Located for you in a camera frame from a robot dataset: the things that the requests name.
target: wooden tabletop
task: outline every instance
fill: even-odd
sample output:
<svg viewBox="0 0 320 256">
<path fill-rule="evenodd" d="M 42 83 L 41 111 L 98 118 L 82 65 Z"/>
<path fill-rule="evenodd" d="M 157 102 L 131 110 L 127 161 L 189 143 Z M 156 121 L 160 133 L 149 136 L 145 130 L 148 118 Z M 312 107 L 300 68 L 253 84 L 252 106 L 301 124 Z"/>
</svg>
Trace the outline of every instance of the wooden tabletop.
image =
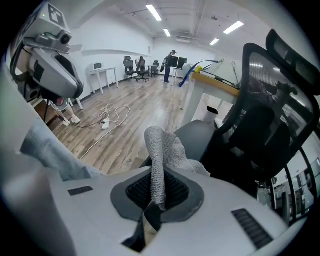
<svg viewBox="0 0 320 256">
<path fill-rule="evenodd" d="M 207 75 L 204 75 L 204 74 L 199 74 L 199 73 L 192 73 L 192 78 L 199 81 L 199 82 L 203 82 L 203 83 L 206 83 L 208 85 L 211 85 L 211 86 L 215 86 L 219 89 L 222 89 L 234 96 L 238 96 L 240 91 L 224 82 L 220 82 L 212 77 L 209 77 Z"/>
</svg>

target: white desk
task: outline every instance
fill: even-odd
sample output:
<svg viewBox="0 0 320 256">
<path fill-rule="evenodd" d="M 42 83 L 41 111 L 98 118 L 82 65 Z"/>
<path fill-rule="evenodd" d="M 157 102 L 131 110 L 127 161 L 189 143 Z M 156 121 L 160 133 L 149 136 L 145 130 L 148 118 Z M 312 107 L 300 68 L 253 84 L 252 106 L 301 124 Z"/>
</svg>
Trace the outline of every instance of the white desk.
<svg viewBox="0 0 320 256">
<path fill-rule="evenodd" d="M 218 111 L 223 101 L 233 105 L 236 103 L 237 97 L 240 93 L 238 89 L 204 74 L 192 73 L 192 78 L 195 79 L 194 89 L 190 98 L 190 102 L 186 108 L 181 126 L 184 126 L 192 121 L 203 94 L 208 94 L 221 99 Z"/>
<path fill-rule="evenodd" d="M 105 72 L 105 76 L 106 76 L 106 86 L 110 87 L 109 82 L 108 82 L 108 74 L 107 71 L 108 70 L 113 70 L 114 71 L 114 78 L 115 78 L 115 82 L 116 82 L 116 87 L 119 88 L 119 83 L 118 83 L 118 79 L 117 79 L 117 75 L 116 75 L 116 68 L 115 67 L 111 67 L 111 68 L 103 68 L 103 69 L 99 69 L 99 70 L 95 70 L 95 71 L 91 71 L 89 72 L 89 76 L 94 76 L 96 75 L 96 77 L 98 78 L 98 83 L 99 83 L 99 87 L 100 87 L 100 91 L 102 94 L 104 94 L 104 90 L 103 87 L 101 85 L 101 80 L 100 80 L 100 74 Z M 92 87 L 91 83 L 89 83 L 91 91 L 95 94 L 95 90 Z"/>
<path fill-rule="evenodd" d="M 181 105 L 180 105 L 181 110 L 186 108 L 186 101 L 187 101 L 188 92 L 189 92 L 189 88 L 190 88 L 189 82 L 191 82 L 191 76 L 192 76 L 192 73 L 188 76 L 188 79 L 184 82 L 184 85 L 182 86 L 182 89 L 184 89 L 184 94 L 182 96 L 182 101 L 181 101 Z"/>
<path fill-rule="evenodd" d="M 173 75 L 173 77 L 174 77 L 174 81 L 173 81 L 174 84 L 176 83 L 176 79 L 177 79 L 178 71 L 179 71 L 179 70 L 182 70 L 182 68 L 177 68 L 177 67 L 174 67 L 174 68 L 173 68 L 173 73 L 172 73 L 172 75 Z"/>
<path fill-rule="evenodd" d="M 150 77 L 150 67 L 151 67 L 151 77 L 152 77 L 152 68 L 154 67 L 155 69 L 157 69 L 157 68 L 161 68 L 160 66 L 158 66 L 158 65 L 147 65 L 147 67 L 148 67 L 148 76 Z"/>
</svg>

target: air vent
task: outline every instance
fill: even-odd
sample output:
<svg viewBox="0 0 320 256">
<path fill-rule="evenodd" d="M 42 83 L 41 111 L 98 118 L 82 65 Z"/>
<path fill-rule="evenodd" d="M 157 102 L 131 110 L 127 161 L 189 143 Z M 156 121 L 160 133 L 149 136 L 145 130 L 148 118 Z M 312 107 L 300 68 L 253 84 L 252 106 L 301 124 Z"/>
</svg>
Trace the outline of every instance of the air vent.
<svg viewBox="0 0 320 256">
<path fill-rule="evenodd" d="M 232 211 L 233 216 L 246 232 L 257 249 L 271 243 L 273 239 L 246 209 Z"/>
<path fill-rule="evenodd" d="M 78 187 L 78 188 L 74 188 L 74 189 L 69 189 L 68 192 L 69 192 L 70 196 L 76 196 L 76 195 L 79 195 L 82 193 L 89 192 L 91 190 L 94 190 L 94 189 L 90 186 L 83 186 L 83 187 Z"/>
<path fill-rule="evenodd" d="M 184 36 L 177 36 L 176 41 L 180 43 L 186 43 L 186 44 L 191 42 L 189 37 L 184 37 Z"/>
</svg>

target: table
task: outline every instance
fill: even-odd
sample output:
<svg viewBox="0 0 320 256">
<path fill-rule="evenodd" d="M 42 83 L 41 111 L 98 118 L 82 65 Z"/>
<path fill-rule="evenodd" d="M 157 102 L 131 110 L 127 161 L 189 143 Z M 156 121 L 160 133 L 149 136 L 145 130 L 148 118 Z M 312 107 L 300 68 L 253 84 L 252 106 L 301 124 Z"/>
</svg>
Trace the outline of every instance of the table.
<svg viewBox="0 0 320 256">
<path fill-rule="evenodd" d="M 173 81 L 174 84 L 176 83 L 176 79 L 177 79 L 178 71 L 179 71 L 179 70 L 182 70 L 182 68 L 177 68 L 177 67 L 174 67 L 174 68 L 173 68 L 172 76 L 174 77 L 174 81 Z"/>
<path fill-rule="evenodd" d="M 101 80 L 100 80 L 100 74 L 105 72 L 105 76 L 106 76 L 106 86 L 110 87 L 109 85 L 109 82 L 108 82 L 108 74 L 107 74 L 107 71 L 108 70 L 113 70 L 114 71 L 114 78 L 115 78 L 115 82 L 116 82 L 116 87 L 119 88 L 119 82 L 118 82 L 118 79 L 117 79 L 117 75 L 116 75 L 116 68 L 115 67 L 111 67 L 111 68 L 103 68 L 103 69 L 99 69 L 99 70 L 95 70 L 95 71 L 91 71 L 88 73 L 89 76 L 94 76 L 96 75 L 97 78 L 98 78 L 98 83 L 99 83 L 99 87 L 100 87 L 100 91 L 102 94 L 104 94 L 104 90 L 103 90 L 103 87 L 101 85 Z M 90 88 L 91 88 L 91 91 L 95 94 L 95 90 L 94 88 L 92 87 L 92 84 L 89 82 L 89 85 L 90 85 Z"/>
<path fill-rule="evenodd" d="M 236 103 L 237 97 L 240 93 L 238 89 L 204 74 L 192 73 L 192 78 L 195 79 L 194 89 L 190 98 L 190 102 L 187 105 L 181 126 L 184 126 L 192 121 L 203 94 L 208 94 L 221 99 L 221 102 L 217 108 L 218 111 L 223 101 L 233 105 Z"/>
<path fill-rule="evenodd" d="M 154 76 L 156 76 L 156 70 L 157 70 L 157 68 L 159 68 L 159 66 L 157 66 L 157 65 L 148 65 L 147 66 L 148 67 L 148 76 L 150 77 L 150 67 L 155 67 L 156 69 L 154 70 Z"/>
</svg>

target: black office chair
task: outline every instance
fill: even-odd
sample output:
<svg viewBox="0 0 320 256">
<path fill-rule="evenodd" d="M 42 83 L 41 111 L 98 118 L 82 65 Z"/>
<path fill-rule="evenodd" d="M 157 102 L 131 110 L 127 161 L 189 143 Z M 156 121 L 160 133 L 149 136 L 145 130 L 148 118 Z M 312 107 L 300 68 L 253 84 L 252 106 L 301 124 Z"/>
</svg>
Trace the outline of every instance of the black office chair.
<svg viewBox="0 0 320 256">
<path fill-rule="evenodd" d="M 200 161 L 211 177 L 257 197 L 255 181 L 277 175 L 311 135 L 319 121 L 320 72 L 274 30 L 267 50 L 243 48 L 240 93 L 229 118 L 215 130 L 196 120 L 175 134 L 187 158 Z M 150 165 L 148 158 L 142 166 Z"/>
<path fill-rule="evenodd" d="M 152 76 L 152 74 L 154 76 L 156 76 L 156 74 L 159 74 L 159 68 L 158 67 L 159 67 L 160 63 L 159 63 L 158 60 L 155 60 L 152 65 L 153 66 L 151 67 L 151 76 Z"/>
<path fill-rule="evenodd" d="M 136 74 L 137 72 L 134 70 L 134 62 L 133 62 L 133 60 L 131 59 L 130 56 L 125 56 L 124 57 L 123 65 L 125 67 L 124 73 L 127 76 L 130 76 L 130 78 L 132 79 L 133 78 L 132 75 Z"/>
<path fill-rule="evenodd" d="M 147 80 L 149 80 L 149 78 L 145 78 L 145 74 L 148 73 L 148 71 L 146 71 L 146 68 L 145 68 L 145 60 L 141 59 L 136 68 L 137 68 L 136 70 L 137 70 L 137 74 L 139 75 L 139 77 L 136 78 L 135 80 L 137 82 L 139 82 L 139 80 L 143 80 L 143 81 L 147 82 Z"/>
</svg>

